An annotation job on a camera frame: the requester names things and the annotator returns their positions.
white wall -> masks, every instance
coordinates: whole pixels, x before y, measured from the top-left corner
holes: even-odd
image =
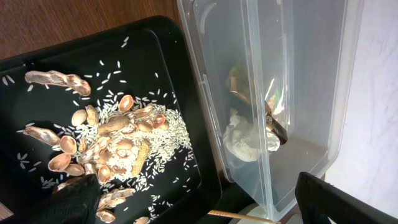
[[[398,218],[398,1],[365,0],[340,154],[326,181]]]

tray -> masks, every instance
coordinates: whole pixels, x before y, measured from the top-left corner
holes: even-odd
[[[122,48],[127,36],[127,45]],[[109,72],[118,70],[118,60],[122,73],[112,75],[102,90],[96,90]],[[81,100],[78,94],[73,95],[72,91],[65,91],[65,88],[59,86],[46,89],[34,84],[32,91],[27,92],[29,84],[25,82],[24,74],[29,70],[57,70],[66,74],[75,73],[82,78],[84,74],[90,74],[93,78],[83,78],[90,83],[90,99]],[[9,80],[8,86],[0,83],[0,126],[3,127],[0,130],[0,202],[12,212],[19,213],[51,194],[52,189],[42,189],[42,176],[45,180],[60,179],[60,174],[47,170],[48,161],[59,152],[16,131],[24,129],[27,123],[34,122],[35,126],[58,133],[60,130],[53,123],[65,127],[71,125],[70,118],[74,111],[88,104],[96,105],[97,99],[103,103],[102,99],[109,94],[108,90],[146,96],[157,100],[157,104],[181,112],[197,162],[197,167],[194,167],[195,159],[188,161],[190,167],[185,170],[183,163],[189,150],[183,149],[180,152],[177,149],[176,159],[165,165],[165,172],[156,176],[155,180],[149,179],[154,187],[138,192],[114,209],[114,224],[132,223],[139,217],[148,217],[148,207],[153,203],[151,195],[161,195],[154,202],[155,213],[160,215],[155,223],[192,223],[211,210],[221,197],[221,186],[183,35],[168,18],[151,17],[80,40],[3,60],[0,62],[0,77],[5,75],[11,76],[15,84]],[[120,83],[120,80],[126,80],[127,83]],[[176,103],[172,93],[178,99]],[[27,154],[25,160],[29,163],[25,164],[26,169],[20,167],[18,153],[21,156]],[[37,161],[42,161],[37,170],[28,172]],[[173,183],[176,177],[180,180]],[[117,187],[121,184],[120,181],[113,183]],[[162,205],[164,200],[173,206]]]

wooden stick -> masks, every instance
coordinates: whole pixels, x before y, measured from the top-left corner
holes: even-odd
[[[258,217],[252,217],[250,215],[240,215],[240,214],[236,214],[236,213],[222,212],[222,211],[217,211],[217,210],[211,210],[210,212],[208,212],[208,214],[216,215],[216,216],[220,216],[220,217],[239,218],[239,219],[252,220],[252,221],[258,221],[258,222],[280,224],[280,222],[274,222],[274,221],[268,220],[266,218],[258,218]]]

dark brown wooden surface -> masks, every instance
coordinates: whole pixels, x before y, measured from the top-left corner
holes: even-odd
[[[0,59],[163,15],[177,0],[0,0]]]

clear plastic container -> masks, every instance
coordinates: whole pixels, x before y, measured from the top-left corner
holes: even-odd
[[[278,220],[340,148],[363,1],[178,0],[229,181]],[[286,130],[275,140],[267,115]]]

